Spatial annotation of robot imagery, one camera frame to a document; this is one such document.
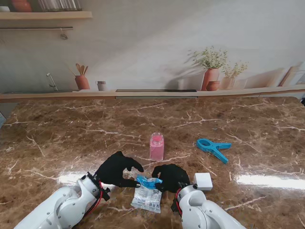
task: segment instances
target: red cable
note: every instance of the red cable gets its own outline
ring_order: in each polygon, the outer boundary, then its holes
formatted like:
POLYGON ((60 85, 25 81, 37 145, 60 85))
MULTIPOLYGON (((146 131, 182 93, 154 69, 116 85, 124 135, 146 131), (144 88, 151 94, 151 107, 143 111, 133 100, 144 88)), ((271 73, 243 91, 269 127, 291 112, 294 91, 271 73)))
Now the red cable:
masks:
POLYGON ((178 189, 178 191, 177 191, 177 193, 176 193, 176 205, 177 205, 177 208, 178 208, 178 211, 179 211, 179 214, 180 214, 180 216, 182 216, 182 211, 181 211, 181 209, 180 209, 180 206, 179 206, 179 203, 178 203, 178 193, 181 191, 181 188, 180 189, 178 189))
POLYGON ((99 205, 99 203, 100 203, 100 201, 101 201, 101 199, 102 199, 102 197, 103 197, 103 191, 101 191, 101 195, 100 195, 100 199, 99 199, 99 201, 97 202, 97 204, 94 206, 94 208, 92 208, 92 210, 88 213, 88 215, 91 213, 91 212, 93 212, 93 210, 95 210, 96 209, 96 207, 99 205))

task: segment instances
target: robotic hand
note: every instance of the robotic hand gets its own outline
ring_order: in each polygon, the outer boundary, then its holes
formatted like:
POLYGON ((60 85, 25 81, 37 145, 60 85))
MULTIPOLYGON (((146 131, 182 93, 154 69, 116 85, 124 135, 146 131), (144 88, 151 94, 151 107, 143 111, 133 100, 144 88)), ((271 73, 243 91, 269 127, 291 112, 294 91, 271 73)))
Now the robotic hand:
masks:
POLYGON ((204 193, 191 185, 186 171, 176 165, 155 167, 152 177, 163 180, 156 184, 162 192, 176 193, 172 210, 177 209, 184 229, 245 229, 221 207, 206 199, 204 193))
POLYGON ((89 172, 77 180, 74 187, 62 187, 38 205, 15 229, 70 229, 98 206, 103 198, 109 200, 109 189, 102 182, 119 187, 140 187, 140 183, 123 178, 123 170, 143 167, 121 151, 110 156, 92 176, 89 172))

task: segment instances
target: clear plastic bag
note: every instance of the clear plastic bag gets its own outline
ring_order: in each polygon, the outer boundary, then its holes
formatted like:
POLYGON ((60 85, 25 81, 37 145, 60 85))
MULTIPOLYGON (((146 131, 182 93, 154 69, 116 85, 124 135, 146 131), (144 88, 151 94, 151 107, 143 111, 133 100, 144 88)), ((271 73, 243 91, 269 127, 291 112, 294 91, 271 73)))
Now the clear plastic bag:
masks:
POLYGON ((162 192, 155 188, 155 184, 162 183, 162 181, 158 178, 147 178, 141 175, 137 176, 137 181, 141 184, 141 187, 134 190, 132 206, 161 213, 162 192))

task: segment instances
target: blue object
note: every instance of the blue object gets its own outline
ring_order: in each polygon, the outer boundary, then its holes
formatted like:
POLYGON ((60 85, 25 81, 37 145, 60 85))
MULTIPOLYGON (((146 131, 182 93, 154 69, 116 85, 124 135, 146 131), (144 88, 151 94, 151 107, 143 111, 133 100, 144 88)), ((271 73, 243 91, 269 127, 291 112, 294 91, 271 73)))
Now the blue object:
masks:
POLYGON ((141 175, 137 175, 137 181, 141 184, 141 186, 144 186, 149 189, 156 189, 155 184, 162 183, 162 180, 158 178, 147 178, 141 175))
POLYGON ((229 161, 219 149, 229 149, 232 143, 214 143, 208 139, 202 138, 197 140, 197 147, 204 152, 210 152, 224 164, 227 164, 229 161))

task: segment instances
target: pink bottle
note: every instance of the pink bottle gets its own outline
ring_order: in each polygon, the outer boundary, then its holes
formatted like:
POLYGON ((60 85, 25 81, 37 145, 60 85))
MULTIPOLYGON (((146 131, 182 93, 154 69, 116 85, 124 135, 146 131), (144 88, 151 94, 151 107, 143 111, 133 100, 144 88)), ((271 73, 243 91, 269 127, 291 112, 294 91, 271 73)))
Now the pink bottle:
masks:
POLYGON ((149 157, 152 161, 162 161, 164 156, 164 138, 160 133, 153 133, 150 141, 149 157))

